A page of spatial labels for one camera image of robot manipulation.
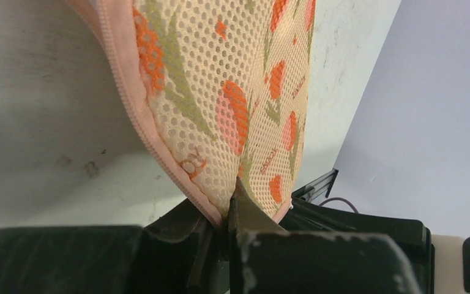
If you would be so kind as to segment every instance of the dirt spot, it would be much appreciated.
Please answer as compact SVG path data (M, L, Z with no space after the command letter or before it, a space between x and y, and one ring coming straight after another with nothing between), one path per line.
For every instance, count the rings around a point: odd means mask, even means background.
M56 165L61 166L61 167L68 167L69 165L71 165L72 162L73 160L71 158L65 155L61 155L60 157L58 157L56 161Z
M99 170L96 167L94 161L89 161L88 163L86 163L84 169L86 170L86 173L88 174L88 177L90 179L94 179L99 175Z

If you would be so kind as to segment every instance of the yellow mesh fabric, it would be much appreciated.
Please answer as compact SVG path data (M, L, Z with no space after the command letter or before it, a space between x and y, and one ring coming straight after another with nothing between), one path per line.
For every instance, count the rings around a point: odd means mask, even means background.
M315 0L136 0L157 132L223 216L240 176L269 216L304 144Z

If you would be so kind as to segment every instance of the white table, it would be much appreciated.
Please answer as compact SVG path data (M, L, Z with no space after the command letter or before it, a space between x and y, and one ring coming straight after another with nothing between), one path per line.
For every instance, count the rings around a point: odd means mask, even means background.
M399 2L319 1L296 187L333 167ZM0 0L0 227L147 225L183 199L78 16L60 0Z

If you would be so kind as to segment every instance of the cable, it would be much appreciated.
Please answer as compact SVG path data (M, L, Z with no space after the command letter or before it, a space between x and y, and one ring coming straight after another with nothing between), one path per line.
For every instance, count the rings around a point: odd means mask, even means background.
M329 198L325 201L323 201L322 203L320 203L318 206L324 206L325 204L331 202L331 201L343 201L345 203L347 203L348 206L350 206L350 208L352 208L352 210L355 212L355 213L359 213L357 211L357 208L352 204L350 203L350 201L348 201L347 199L345 198L341 198L341 197L332 197L332 198Z

